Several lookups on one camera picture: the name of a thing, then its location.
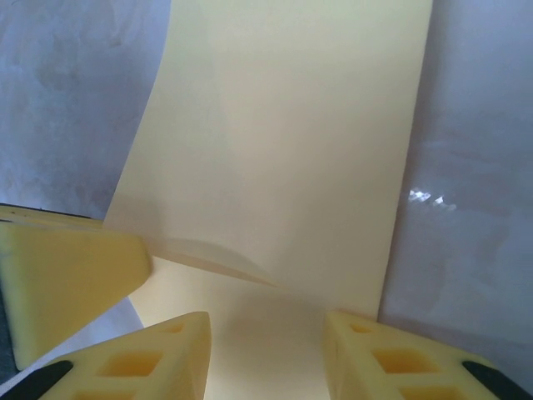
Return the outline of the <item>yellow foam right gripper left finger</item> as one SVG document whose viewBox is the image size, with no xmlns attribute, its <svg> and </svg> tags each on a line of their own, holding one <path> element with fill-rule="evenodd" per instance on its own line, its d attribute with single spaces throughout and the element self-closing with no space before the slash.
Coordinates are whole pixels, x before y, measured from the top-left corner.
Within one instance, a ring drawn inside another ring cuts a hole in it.
<svg viewBox="0 0 533 400">
<path fill-rule="evenodd" d="M 58 357 L 14 399 L 202 399 L 212 348 L 207 312 L 190 312 Z"/>
</svg>

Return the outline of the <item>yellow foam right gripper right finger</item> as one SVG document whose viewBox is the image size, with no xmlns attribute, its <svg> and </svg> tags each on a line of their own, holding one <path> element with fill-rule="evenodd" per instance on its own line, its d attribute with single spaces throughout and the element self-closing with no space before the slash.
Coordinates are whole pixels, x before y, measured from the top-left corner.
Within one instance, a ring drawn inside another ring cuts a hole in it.
<svg viewBox="0 0 533 400">
<path fill-rule="evenodd" d="M 324 319 L 332 399 L 530 399 L 485 358 L 357 315 Z"/>
</svg>

